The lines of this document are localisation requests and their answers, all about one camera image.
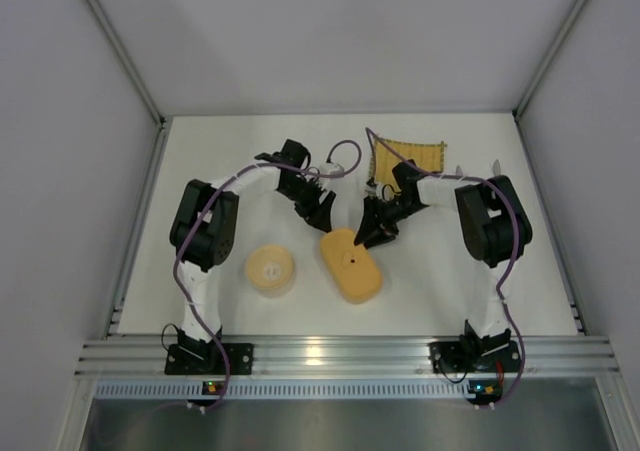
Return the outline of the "oblong tan box lid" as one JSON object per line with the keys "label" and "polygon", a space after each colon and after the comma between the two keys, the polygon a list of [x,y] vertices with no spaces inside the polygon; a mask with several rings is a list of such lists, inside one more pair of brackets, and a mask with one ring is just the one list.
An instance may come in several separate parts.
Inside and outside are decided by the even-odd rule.
{"label": "oblong tan box lid", "polygon": [[347,273],[379,272],[382,275],[368,250],[363,245],[355,245],[354,238],[353,230],[341,228],[325,234],[320,240],[321,256],[339,292],[339,279]]}

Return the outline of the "bamboo sushi mat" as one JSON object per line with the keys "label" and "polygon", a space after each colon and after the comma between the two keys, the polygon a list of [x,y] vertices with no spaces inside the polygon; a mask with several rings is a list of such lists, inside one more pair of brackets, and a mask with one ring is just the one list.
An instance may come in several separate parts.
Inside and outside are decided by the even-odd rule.
{"label": "bamboo sushi mat", "polygon": [[[371,157],[367,177],[368,184],[391,185],[398,189],[392,169],[400,159],[389,151],[378,139],[368,137]],[[397,154],[431,173],[441,173],[444,170],[446,143],[418,144],[384,139],[384,142]]]}

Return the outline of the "round tan lid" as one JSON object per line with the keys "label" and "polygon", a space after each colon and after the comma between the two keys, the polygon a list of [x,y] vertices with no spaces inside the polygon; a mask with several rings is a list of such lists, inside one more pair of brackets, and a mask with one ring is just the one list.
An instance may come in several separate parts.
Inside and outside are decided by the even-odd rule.
{"label": "round tan lid", "polygon": [[293,254],[285,247],[268,244],[254,249],[247,257],[244,272],[266,278],[295,274]]}

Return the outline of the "metal tongs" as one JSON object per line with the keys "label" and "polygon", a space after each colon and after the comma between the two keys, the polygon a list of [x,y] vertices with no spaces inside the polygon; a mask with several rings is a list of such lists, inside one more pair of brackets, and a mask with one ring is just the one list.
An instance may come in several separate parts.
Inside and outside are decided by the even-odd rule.
{"label": "metal tongs", "polygon": [[[490,166],[491,175],[493,177],[500,176],[502,174],[501,163],[499,160],[495,160],[493,164]],[[465,173],[460,165],[456,166],[454,175],[460,179],[469,177],[468,173]]]}

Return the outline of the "oblong tan lunch box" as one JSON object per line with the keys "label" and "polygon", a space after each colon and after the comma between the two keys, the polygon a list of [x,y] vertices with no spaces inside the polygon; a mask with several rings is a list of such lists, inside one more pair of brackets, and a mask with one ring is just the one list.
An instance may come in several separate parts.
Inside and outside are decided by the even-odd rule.
{"label": "oblong tan lunch box", "polygon": [[339,279],[339,289],[345,300],[352,304],[365,303],[381,290],[383,278],[379,272],[347,273]]}

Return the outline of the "round steel container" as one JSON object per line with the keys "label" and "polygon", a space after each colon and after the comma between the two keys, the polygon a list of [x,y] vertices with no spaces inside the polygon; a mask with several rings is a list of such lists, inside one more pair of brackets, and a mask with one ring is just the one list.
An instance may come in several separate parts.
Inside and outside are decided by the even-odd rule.
{"label": "round steel container", "polygon": [[284,297],[293,289],[295,274],[291,273],[270,278],[248,274],[247,280],[258,294],[265,298],[275,299]]}

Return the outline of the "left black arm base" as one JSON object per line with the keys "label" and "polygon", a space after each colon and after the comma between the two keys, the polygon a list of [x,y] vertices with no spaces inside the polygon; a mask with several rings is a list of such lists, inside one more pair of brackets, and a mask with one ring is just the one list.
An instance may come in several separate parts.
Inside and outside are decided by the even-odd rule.
{"label": "left black arm base", "polygon": [[180,344],[169,346],[164,373],[175,376],[195,375],[251,375],[254,345],[251,343],[222,343],[226,357],[214,343],[189,349]]}

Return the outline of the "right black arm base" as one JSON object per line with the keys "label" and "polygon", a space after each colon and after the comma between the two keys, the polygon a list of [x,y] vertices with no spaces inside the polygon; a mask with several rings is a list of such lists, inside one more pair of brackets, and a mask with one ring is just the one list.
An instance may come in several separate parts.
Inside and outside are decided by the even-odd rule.
{"label": "right black arm base", "polygon": [[483,351],[464,350],[459,341],[436,341],[428,345],[434,371],[447,376],[464,373],[496,373],[498,365],[505,373],[515,373],[522,363],[517,344],[513,341],[498,348]]}

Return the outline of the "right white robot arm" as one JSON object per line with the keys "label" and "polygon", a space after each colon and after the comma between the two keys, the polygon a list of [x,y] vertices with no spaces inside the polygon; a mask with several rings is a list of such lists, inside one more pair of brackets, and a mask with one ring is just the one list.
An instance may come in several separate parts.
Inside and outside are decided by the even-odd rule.
{"label": "right white robot arm", "polygon": [[495,296],[506,323],[496,335],[481,335],[479,317],[470,315],[459,336],[458,355],[449,363],[479,369],[511,345],[516,346],[516,361],[520,363],[524,358],[521,332],[514,323],[503,287],[532,241],[533,229],[510,178],[429,173],[407,159],[400,160],[392,173],[399,191],[391,199],[380,193],[364,199],[354,243],[366,248],[387,244],[398,237],[401,221],[428,208],[455,212],[466,251],[488,268],[475,279],[470,308],[488,312],[489,297]]}

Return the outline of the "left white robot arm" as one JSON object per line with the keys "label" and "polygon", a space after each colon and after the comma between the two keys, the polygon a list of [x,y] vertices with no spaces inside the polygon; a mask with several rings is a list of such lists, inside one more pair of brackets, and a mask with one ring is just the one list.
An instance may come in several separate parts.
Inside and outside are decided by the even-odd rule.
{"label": "left white robot arm", "polygon": [[231,254],[240,206],[277,192],[306,224],[329,232],[336,194],[327,189],[328,181],[343,172],[331,161],[312,166],[307,148],[288,139],[281,150],[256,155],[233,176],[188,182],[169,236],[176,251],[174,279],[185,298],[182,338],[209,344],[220,335],[219,290],[209,283]]}

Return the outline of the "aluminium mounting rail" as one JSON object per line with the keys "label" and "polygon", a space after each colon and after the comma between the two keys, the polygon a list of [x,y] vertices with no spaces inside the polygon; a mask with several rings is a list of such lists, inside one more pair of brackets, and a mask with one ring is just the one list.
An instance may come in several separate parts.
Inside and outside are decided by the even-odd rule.
{"label": "aluminium mounting rail", "polygon": [[[253,378],[365,379],[427,378],[436,357],[428,337],[231,337],[236,360],[251,366]],[[161,377],[167,352],[155,336],[115,336],[89,341],[75,375],[82,378]],[[617,373],[609,340],[593,336],[524,339],[525,377],[591,377]]]}

